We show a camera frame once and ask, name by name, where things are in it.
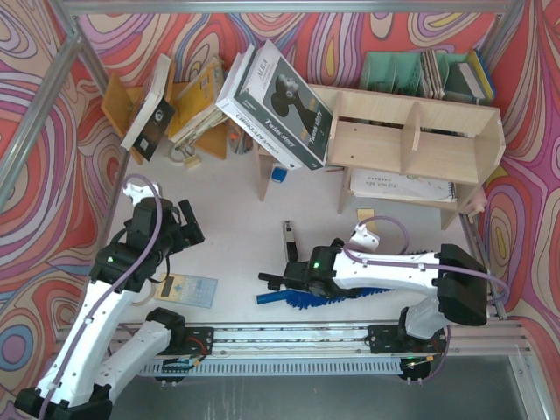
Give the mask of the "white black stapler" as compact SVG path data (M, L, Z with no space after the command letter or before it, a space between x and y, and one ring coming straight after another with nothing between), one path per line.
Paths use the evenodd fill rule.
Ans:
M294 229L291 220L282 221L283 243L285 258L288 263L298 261L298 247L295 240Z

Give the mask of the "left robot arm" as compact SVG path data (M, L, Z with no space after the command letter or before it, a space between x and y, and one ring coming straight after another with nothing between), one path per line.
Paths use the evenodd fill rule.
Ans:
M205 240L190 202L149 197L94 262L77 319L52 366L33 388L21 390L16 409L36 419L108 419L118 396L159 354L187 352L182 315L151 311L115 353L109 344L144 284L170 256Z

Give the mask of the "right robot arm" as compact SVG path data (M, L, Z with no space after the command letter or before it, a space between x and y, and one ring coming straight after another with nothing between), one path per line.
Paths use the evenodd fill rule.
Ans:
M289 262L287 288L314 297L353 298L365 289L412 291L424 296L404 308L399 333L429 340L450 323L487 323L487 270L455 244L438 252L375 255L348 246L317 246L308 262Z

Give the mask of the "blue microfiber duster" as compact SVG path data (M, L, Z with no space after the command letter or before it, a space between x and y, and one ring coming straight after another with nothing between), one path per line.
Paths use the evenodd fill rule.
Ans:
M376 294L382 294L385 292L389 292L389 289L358 288L350 290L347 294L338 295L335 297L321 297L315 296L307 291L286 288L284 290L276 290L269 293L257 295L255 300L258 305L266 305L284 301L287 305L293 308L306 310L309 308L341 303L348 299L364 298Z

